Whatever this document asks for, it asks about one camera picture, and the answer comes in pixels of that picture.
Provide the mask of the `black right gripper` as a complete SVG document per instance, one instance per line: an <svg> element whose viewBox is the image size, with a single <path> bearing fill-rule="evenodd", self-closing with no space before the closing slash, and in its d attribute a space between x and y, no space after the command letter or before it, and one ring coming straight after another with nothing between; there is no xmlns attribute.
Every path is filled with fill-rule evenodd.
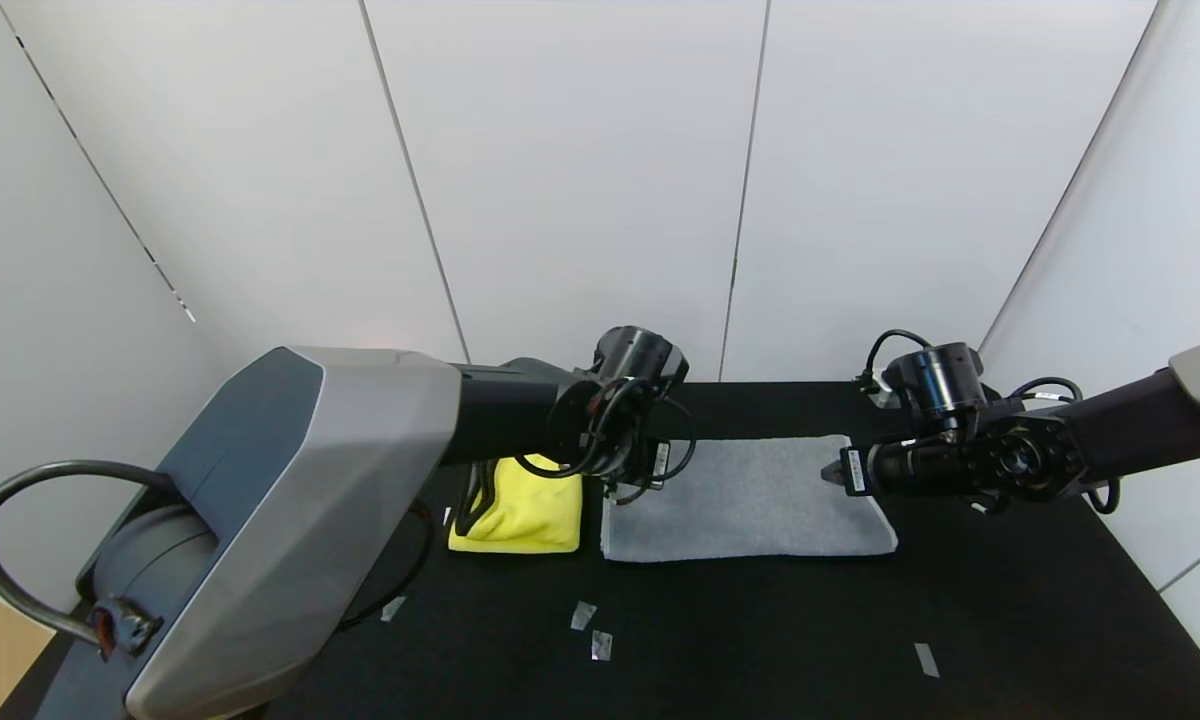
<svg viewBox="0 0 1200 720"><path fill-rule="evenodd" d="M889 442L842 448L839 460L828 462L820 478L842 486L847 496L907 496L914 490L914 445L916 442Z"/></svg>

